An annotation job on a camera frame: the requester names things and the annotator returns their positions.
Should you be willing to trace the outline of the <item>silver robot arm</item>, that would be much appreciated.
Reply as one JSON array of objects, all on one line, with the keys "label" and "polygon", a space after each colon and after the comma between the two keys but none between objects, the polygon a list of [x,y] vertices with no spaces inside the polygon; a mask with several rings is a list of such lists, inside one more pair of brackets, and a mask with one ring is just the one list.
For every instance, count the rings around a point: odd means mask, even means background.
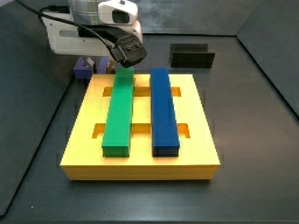
[{"label": "silver robot arm", "polygon": [[111,56],[117,61],[146,56],[142,25],[138,21],[138,6],[130,0],[69,0],[70,12],[47,12],[46,15],[71,21],[86,29],[45,17],[51,49],[58,54],[79,56]]}]

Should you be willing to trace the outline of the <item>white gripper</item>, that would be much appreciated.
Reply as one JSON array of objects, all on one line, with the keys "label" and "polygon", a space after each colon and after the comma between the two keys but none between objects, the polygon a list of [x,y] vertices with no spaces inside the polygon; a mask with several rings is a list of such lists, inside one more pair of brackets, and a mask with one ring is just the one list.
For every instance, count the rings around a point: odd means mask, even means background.
[{"label": "white gripper", "polygon": [[130,25],[102,24],[99,11],[75,11],[70,13],[46,12],[42,20],[49,33],[51,49],[58,54],[82,56],[111,56],[105,44],[97,38],[79,36],[79,28],[87,26],[119,27],[126,32],[135,34],[143,43],[142,25],[137,21]]}]

